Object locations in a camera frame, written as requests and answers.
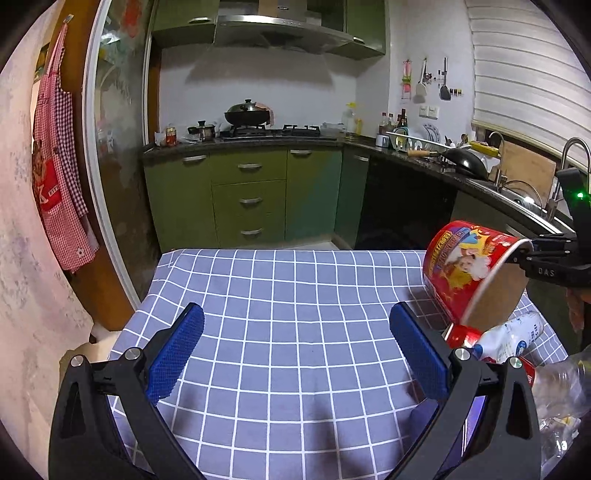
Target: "black cabinet panel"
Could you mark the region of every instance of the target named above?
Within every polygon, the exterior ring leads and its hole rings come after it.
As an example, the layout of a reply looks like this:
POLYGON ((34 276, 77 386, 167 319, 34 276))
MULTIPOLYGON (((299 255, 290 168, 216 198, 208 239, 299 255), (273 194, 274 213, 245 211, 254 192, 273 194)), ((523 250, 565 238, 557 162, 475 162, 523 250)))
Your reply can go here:
POLYGON ((371 157, 355 248, 426 249, 449 222, 456 195, 425 173, 371 157))

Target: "black granite countertop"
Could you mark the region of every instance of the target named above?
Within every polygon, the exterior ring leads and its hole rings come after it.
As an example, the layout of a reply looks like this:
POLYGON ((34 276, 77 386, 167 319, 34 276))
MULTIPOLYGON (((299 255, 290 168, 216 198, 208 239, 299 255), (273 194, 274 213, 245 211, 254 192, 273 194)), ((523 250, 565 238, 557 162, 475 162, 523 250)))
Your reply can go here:
POLYGON ((374 142, 375 139, 369 137, 356 137, 352 140, 323 137, 263 137, 232 140, 215 139, 212 142, 204 142, 201 144, 180 144, 176 147, 147 147, 147 150, 142 154, 142 161, 144 164, 150 165, 175 160, 180 157, 224 150, 237 150, 240 148, 293 147, 303 149, 317 147, 353 147, 366 152, 365 154, 371 155, 372 158, 378 157, 386 161, 393 161, 400 165, 421 171, 427 175, 437 177, 441 181, 455 186, 458 190, 472 195, 506 214, 510 218, 513 218, 513 220, 519 222, 536 235, 542 233, 559 233, 561 231, 538 215, 530 212, 525 207, 493 192, 492 188, 487 188, 475 183, 464 175, 450 171, 450 169, 443 169, 440 165, 432 161, 423 158, 409 157, 404 152, 395 151, 389 148, 376 147, 374 142))

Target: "red checkered apron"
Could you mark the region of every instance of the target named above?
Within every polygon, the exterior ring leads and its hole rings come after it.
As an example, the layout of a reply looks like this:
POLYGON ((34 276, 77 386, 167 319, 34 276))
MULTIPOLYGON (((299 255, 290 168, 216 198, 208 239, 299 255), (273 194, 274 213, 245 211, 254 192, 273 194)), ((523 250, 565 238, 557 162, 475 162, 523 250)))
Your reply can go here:
POLYGON ((91 262, 98 243, 86 218, 73 148, 72 96, 61 89, 67 24, 41 78, 33 122, 33 184, 51 248, 62 270, 91 262))

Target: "human hand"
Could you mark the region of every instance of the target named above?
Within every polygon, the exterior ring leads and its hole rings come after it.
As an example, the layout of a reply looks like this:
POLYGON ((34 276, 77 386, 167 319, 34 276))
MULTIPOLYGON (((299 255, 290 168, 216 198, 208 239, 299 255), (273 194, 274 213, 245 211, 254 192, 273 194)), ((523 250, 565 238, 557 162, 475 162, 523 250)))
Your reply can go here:
POLYGON ((569 319, 575 332, 585 326, 584 304, 591 303, 591 288, 567 289, 566 303, 569 305, 569 319))

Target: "red paper bucket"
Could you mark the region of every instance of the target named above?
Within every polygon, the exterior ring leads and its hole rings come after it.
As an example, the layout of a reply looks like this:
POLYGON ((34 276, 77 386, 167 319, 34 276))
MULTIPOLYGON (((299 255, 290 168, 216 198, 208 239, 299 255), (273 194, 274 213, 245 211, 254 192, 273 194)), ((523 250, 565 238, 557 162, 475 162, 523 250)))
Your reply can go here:
POLYGON ((506 322, 527 285, 523 270, 505 261, 531 242, 456 220, 431 241, 425 285, 450 320, 481 332, 506 322))

